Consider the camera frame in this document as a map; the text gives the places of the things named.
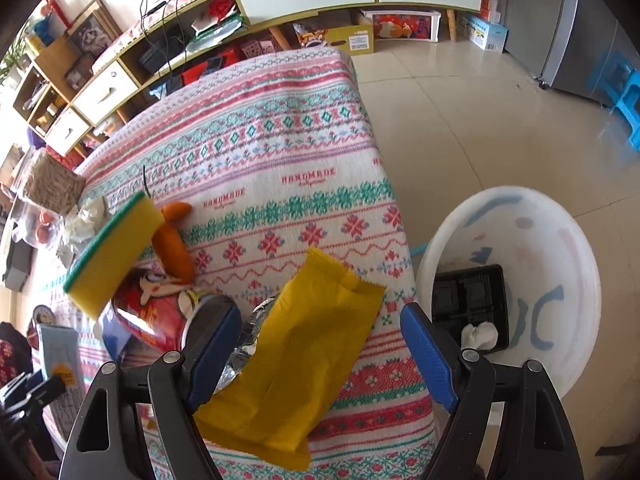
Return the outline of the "small white tissue ball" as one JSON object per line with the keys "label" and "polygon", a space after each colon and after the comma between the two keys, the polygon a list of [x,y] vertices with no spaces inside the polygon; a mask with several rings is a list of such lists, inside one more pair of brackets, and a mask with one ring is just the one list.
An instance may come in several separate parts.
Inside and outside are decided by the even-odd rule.
{"label": "small white tissue ball", "polygon": [[488,352],[497,347],[498,337],[498,330],[491,322],[468,324],[461,332],[461,348]]}

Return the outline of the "red cartoon can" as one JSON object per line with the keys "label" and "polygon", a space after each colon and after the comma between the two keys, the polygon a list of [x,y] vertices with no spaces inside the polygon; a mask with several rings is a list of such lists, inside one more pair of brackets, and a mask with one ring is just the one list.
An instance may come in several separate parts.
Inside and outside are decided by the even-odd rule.
{"label": "red cartoon can", "polygon": [[163,352],[198,341],[216,320],[228,325],[231,340],[236,341],[242,324],[230,297],[148,269],[127,274],[111,299],[111,309],[130,333]]}

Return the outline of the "black plastic tray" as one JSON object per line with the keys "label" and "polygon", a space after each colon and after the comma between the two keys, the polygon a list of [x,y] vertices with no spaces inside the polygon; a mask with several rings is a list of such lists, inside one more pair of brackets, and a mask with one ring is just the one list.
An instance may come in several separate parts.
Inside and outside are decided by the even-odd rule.
{"label": "black plastic tray", "polygon": [[432,295],[433,323],[446,330],[461,347],[461,332],[468,324],[491,322],[498,330],[495,353],[506,350],[510,342],[506,284],[498,264],[439,273],[435,276]]}

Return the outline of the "yellow green sponge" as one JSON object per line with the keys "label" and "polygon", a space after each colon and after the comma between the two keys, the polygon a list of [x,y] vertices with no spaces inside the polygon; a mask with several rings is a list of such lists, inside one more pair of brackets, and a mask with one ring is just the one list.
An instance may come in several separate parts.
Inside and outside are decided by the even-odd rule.
{"label": "yellow green sponge", "polygon": [[66,274],[63,292],[96,321],[165,219],[139,191],[107,221]]}

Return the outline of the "orange peel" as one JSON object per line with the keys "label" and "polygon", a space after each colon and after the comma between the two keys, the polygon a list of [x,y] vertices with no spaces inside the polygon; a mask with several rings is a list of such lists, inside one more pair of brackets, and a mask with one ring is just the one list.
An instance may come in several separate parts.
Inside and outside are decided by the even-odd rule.
{"label": "orange peel", "polygon": [[164,272],[178,278],[183,283],[192,283],[195,270],[192,258],[186,250],[182,237],[177,229],[178,224],[192,211],[188,203],[175,202],[162,208],[164,223],[152,237],[152,247]]}

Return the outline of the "yellow snack wrapper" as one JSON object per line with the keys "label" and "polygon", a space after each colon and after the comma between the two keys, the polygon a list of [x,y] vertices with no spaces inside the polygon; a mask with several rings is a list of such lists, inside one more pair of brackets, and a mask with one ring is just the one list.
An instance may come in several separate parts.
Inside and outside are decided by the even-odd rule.
{"label": "yellow snack wrapper", "polygon": [[255,353],[195,413],[201,435],[291,470],[308,468],[308,436],[347,382],[385,295],[311,248],[266,316]]}

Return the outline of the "white paper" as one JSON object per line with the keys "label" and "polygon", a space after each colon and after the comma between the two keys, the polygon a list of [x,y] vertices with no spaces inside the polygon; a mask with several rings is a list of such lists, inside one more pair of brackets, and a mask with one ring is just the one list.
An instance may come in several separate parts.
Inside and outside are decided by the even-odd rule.
{"label": "white paper", "polygon": [[72,266],[102,229],[106,219],[103,197],[93,197],[75,206],[64,218],[56,256],[65,269]]}

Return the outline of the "blue milk carton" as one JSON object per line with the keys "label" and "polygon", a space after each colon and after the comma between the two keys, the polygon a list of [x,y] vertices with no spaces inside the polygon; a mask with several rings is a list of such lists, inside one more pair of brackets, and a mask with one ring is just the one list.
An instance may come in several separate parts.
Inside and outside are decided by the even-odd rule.
{"label": "blue milk carton", "polygon": [[73,328],[39,324],[39,356],[43,376],[58,376],[64,392],[51,404],[52,418],[66,442],[85,397],[84,378],[78,359],[78,333]]}

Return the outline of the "glass jar with oranges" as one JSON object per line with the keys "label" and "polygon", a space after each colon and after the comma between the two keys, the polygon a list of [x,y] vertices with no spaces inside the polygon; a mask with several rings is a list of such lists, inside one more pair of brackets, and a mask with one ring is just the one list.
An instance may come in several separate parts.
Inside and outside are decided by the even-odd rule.
{"label": "glass jar with oranges", "polygon": [[61,240],[63,218],[46,208],[17,198],[10,212],[14,221],[12,240],[32,248],[55,250]]}

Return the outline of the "blue plastic stool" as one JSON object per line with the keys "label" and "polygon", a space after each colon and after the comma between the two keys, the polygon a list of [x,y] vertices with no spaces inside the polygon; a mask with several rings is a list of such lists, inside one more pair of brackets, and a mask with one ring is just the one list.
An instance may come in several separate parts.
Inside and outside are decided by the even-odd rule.
{"label": "blue plastic stool", "polygon": [[592,91],[603,93],[630,127],[628,143],[639,151],[639,70],[620,51],[605,53],[589,79]]}

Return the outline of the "framed raccoon picture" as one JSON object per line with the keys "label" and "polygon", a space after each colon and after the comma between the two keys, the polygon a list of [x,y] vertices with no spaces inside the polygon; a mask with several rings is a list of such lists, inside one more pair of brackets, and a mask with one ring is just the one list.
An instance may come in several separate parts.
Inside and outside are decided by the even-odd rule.
{"label": "framed raccoon picture", "polygon": [[122,34],[104,0],[91,0],[66,30],[66,44],[80,58],[97,60]]}

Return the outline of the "white blue carton box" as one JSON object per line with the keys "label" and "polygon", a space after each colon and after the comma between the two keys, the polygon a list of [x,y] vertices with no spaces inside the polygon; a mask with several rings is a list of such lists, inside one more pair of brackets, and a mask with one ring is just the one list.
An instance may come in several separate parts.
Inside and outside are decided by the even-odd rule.
{"label": "white blue carton box", "polygon": [[480,50],[502,53],[506,45],[508,30],[500,24],[491,24],[479,16],[461,12],[457,15],[457,29]]}

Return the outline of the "grey refrigerator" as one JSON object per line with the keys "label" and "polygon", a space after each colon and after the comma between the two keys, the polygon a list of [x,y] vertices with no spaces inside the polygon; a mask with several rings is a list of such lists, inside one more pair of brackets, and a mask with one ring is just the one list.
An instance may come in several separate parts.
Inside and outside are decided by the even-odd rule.
{"label": "grey refrigerator", "polygon": [[603,0],[506,0],[504,50],[543,89],[611,107],[639,55]]}

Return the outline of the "yellow cardboard box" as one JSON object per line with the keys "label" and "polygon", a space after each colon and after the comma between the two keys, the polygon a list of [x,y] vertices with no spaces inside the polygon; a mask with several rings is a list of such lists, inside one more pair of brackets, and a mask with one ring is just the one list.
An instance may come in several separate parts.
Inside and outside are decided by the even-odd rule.
{"label": "yellow cardboard box", "polygon": [[330,28],[294,23],[293,29],[301,48],[331,47],[349,55],[374,52],[373,26],[370,23]]}

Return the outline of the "long white wood cabinet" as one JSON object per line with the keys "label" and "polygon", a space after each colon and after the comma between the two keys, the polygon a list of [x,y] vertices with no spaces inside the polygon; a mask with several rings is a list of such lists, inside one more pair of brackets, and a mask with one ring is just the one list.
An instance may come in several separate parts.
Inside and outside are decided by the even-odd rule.
{"label": "long white wood cabinet", "polygon": [[128,105],[138,94],[159,84],[190,63],[251,34],[269,32],[287,49],[280,25],[321,12],[367,6],[430,6],[448,18],[459,11],[477,12],[482,0],[167,0],[155,3],[123,32],[91,67],[91,76],[77,91],[42,139],[60,155],[105,118]]}

